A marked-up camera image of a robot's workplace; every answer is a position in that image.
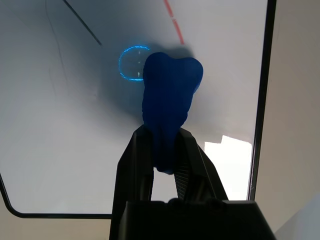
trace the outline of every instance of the white table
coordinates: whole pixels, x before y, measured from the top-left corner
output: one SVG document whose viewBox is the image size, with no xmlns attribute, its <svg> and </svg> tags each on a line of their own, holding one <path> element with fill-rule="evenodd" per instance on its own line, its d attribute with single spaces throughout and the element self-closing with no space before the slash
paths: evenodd
<svg viewBox="0 0 320 240">
<path fill-rule="evenodd" d="M 0 174 L 16 211 L 111 213 L 118 160 L 142 124 L 143 82 L 118 66 L 131 46 L 202 63 L 183 127 L 216 164 L 237 153 L 212 155 L 223 136 L 248 142 L 222 168 L 236 160 L 249 179 L 267 0 L 170 0 L 173 17 L 160 0 L 69 3 L 101 45 L 62 0 L 0 1 Z M 173 182 L 156 173 L 153 199 L 175 197 Z M 222 182 L 232 191 L 237 179 Z"/>
</svg>

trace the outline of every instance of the blue object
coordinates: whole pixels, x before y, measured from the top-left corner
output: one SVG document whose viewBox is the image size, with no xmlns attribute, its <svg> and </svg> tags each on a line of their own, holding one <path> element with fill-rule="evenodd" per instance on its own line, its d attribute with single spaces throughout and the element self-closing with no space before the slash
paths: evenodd
<svg viewBox="0 0 320 240">
<path fill-rule="evenodd" d="M 202 77 L 203 67 L 192 57 L 174 59 L 157 52 L 145 61 L 142 117 L 153 136 L 154 167 L 159 172 L 174 171 L 175 139 Z"/>
<path fill-rule="evenodd" d="M 135 46 L 131 46 L 129 48 L 127 48 L 126 50 L 124 50 L 120 57 L 119 57 L 119 60 L 118 60 L 118 68 L 119 68 L 119 72 L 120 72 L 120 75 L 124 78 L 124 79 L 127 79 L 129 81 L 143 81 L 143 78 L 133 78 L 133 77 L 128 77 L 126 76 L 123 71 L 122 71 L 122 58 L 124 57 L 125 54 L 127 54 L 130 50 L 133 50 L 133 49 L 144 49 L 144 50 L 147 50 L 149 51 L 150 49 L 147 47 L 147 46 L 140 46 L 140 45 L 135 45 Z"/>
</svg>

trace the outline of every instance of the black line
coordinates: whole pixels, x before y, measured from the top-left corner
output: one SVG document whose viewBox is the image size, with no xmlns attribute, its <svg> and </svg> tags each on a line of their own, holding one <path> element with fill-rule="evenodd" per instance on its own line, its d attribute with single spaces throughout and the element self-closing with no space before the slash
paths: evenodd
<svg viewBox="0 0 320 240">
<path fill-rule="evenodd" d="M 255 197 L 256 197 L 256 187 L 257 187 L 261 141 L 262 141 L 263 126 L 264 126 L 265 108 L 266 108 L 266 97 L 267 97 L 267 88 L 268 88 L 268 77 L 269 77 L 269 67 L 270 67 L 272 38 L 273 38 L 273 32 L 274 32 L 276 5 L 277 5 L 277 0 L 268 0 L 267 8 L 266 8 L 259 97 L 258 97 L 258 105 L 257 105 L 257 111 L 256 111 L 252 163 L 251 163 L 250 180 L 249 180 L 249 188 L 248 188 L 249 200 L 255 200 Z"/>
<path fill-rule="evenodd" d="M 19 218 L 29 219 L 111 219 L 111 214 L 73 214 L 73 213 L 22 213 L 15 210 L 9 200 L 4 181 L 0 174 L 0 192 L 4 205 L 10 213 Z"/>
<path fill-rule="evenodd" d="M 74 10 L 74 8 L 66 0 L 63 0 L 63 2 L 71 10 L 71 12 L 79 19 L 79 21 L 82 23 L 82 25 L 85 27 L 85 29 L 87 29 L 87 31 L 91 34 L 91 36 L 94 38 L 94 40 L 100 46 L 102 46 L 102 43 L 99 41 L 99 39 L 96 37 L 96 35 L 90 30 L 88 25 L 82 20 L 82 18 L 78 15 L 78 13 Z"/>
</svg>

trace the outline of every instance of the white surface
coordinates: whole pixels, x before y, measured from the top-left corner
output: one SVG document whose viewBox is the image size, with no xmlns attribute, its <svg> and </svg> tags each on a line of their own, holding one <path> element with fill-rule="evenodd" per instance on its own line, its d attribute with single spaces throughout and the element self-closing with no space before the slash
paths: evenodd
<svg viewBox="0 0 320 240">
<path fill-rule="evenodd" d="M 299 210 L 278 231 L 277 240 L 316 240 L 320 236 L 320 194 Z"/>
<path fill-rule="evenodd" d="M 111 213 L 117 162 L 142 123 L 143 83 L 118 72 L 132 45 L 186 47 L 203 64 L 184 126 L 200 145 L 252 143 L 267 1 L 171 1 L 185 46 L 162 1 L 70 3 L 103 47 L 62 1 L 47 15 L 44 0 L 0 2 L 0 172 L 17 211 Z"/>
<path fill-rule="evenodd" d="M 1 240 L 108 240 L 108 219 L 34 219 L 13 216 L 0 197 Z"/>
<path fill-rule="evenodd" d="M 206 142 L 205 154 L 213 162 L 229 200 L 247 200 L 252 145 L 222 136 L 221 143 Z"/>
<path fill-rule="evenodd" d="M 256 188 L 273 231 L 320 193 L 319 9 L 277 1 Z"/>
</svg>

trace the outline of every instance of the white wall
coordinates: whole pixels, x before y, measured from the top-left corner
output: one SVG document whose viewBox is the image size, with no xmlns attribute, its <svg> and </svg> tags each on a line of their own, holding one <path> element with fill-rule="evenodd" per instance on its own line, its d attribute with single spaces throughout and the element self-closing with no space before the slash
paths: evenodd
<svg viewBox="0 0 320 240">
<path fill-rule="evenodd" d="M 320 195 L 299 210 L 278 231 L 278 240 L 316 240 L 320 236 Z"/>
<path fill-rule="evenodd" d="M 277 1 L 256 188 L 273 231 L 320 192 L 319 10 Z"/>
</svg>

